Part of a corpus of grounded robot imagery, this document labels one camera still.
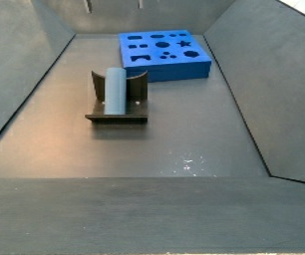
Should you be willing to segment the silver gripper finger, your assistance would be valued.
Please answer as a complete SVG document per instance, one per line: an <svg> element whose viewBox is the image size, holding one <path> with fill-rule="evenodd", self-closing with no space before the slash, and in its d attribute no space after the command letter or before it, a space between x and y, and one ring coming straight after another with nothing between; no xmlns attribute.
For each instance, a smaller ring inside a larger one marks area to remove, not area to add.
<svg viewBox="0 0 305 255"><path fill-rule="evenodd" d="M144 0L138 0L138 9L144 8Z"/></svg>
<svg viewBox="0 0 305 255"><path fill-rule="evenodd" d="M92 13L92 1L90 0L84 0L85 3L85 9L88 13Z"/></svg>

